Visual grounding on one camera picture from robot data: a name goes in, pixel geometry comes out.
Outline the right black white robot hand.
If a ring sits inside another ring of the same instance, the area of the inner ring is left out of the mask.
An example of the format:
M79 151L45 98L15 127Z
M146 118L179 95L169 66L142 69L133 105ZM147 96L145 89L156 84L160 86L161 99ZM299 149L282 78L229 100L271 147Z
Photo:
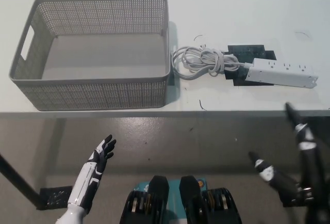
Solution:
M288 102L285 111L293 127L299 151L301 181L297 182L280 172L255 152L250 151L249 158L259 176L278 192L284 207L326 205L327 183L317 140L308 123Z

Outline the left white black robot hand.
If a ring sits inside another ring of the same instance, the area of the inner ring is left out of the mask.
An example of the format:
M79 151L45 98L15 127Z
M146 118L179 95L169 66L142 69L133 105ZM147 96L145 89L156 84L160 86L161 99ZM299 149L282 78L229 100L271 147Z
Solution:
M91 156L84 163L75 185L73 186L68 204L81 207L85 214L89 214L96 191L103 176L107 160L113 156L116 140L108 135L95 148Z

